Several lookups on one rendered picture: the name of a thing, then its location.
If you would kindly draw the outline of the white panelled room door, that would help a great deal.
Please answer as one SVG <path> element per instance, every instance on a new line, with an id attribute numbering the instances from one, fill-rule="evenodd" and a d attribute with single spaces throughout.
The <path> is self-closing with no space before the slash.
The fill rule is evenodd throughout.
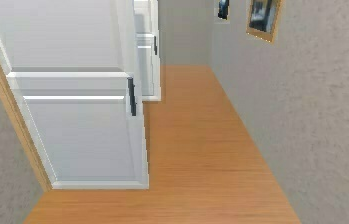
<path id="1" fill-rule="evenodd" d="M 0 66 L 52 188 L 148 188 L 133 0 L 0 0 Z"/>
<path id="2" fill-rule="evenodd" d="M 161 100 L 158 0 L 134 0 L 137 49 L 144 101 Z M 154 53 L 157 36 L 158 55 Z"/>

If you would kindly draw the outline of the white framed wall picture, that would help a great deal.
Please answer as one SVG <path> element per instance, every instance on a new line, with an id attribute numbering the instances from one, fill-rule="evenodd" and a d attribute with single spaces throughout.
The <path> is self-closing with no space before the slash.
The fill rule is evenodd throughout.
<path id="1" fill-rule="evenodd" d="M 229 22 L 230 0 L 215 0 L 215 19 L 216 23 Z"/>

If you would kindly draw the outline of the wooden framed wall picture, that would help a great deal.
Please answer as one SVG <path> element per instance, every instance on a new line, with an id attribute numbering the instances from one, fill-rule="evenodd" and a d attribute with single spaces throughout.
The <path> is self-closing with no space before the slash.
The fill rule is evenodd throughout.
<path id="1" fill-rule="evenodd" d="M 273 43 L 283 0 L 250 0 L 246 33 Z"/>

